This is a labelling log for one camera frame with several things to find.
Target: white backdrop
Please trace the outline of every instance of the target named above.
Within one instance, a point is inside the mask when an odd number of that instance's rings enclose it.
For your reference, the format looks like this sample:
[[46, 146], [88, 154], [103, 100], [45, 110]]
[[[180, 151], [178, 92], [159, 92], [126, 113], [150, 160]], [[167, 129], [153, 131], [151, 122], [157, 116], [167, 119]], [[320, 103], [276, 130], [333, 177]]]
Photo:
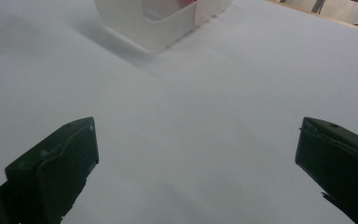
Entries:
[[101, 162], [62, 223], [352, 223], [295, 154], [305, 116], [358, 133], [358, 30], [236, 0], [148, 55], [91, 0], [0, 0], [0, 184], [88, 116]]

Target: white table surface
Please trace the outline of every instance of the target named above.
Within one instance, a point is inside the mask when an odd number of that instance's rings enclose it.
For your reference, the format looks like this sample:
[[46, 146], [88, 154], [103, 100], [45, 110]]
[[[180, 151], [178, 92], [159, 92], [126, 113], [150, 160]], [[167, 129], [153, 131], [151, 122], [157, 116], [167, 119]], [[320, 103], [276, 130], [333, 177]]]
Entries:
[[0, 184], [88, 116], [101, 161], [64, 224], [352, 223], [295, 154], [305, 116], [358, 133], [358, 30], [235, 0], [148, 55], [92, 0], [0, 0]]

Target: white plastic box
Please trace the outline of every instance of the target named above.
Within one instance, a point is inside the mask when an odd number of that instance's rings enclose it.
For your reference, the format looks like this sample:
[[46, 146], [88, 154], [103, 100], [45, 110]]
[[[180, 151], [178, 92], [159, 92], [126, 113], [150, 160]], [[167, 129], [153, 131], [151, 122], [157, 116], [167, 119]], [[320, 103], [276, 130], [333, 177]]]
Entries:
[[166, 48], [232, 0], [94, 0], [115, 35], [147, 51]]

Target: white container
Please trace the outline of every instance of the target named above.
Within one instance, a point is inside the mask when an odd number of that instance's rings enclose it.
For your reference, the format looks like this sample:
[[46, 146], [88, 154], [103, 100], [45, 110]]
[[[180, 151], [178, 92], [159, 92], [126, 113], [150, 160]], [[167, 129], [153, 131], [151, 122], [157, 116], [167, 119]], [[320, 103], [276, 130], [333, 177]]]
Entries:
[[232, 0], [94, 0], [103, 23], [127, 42], [157, 51], [226, 9]]

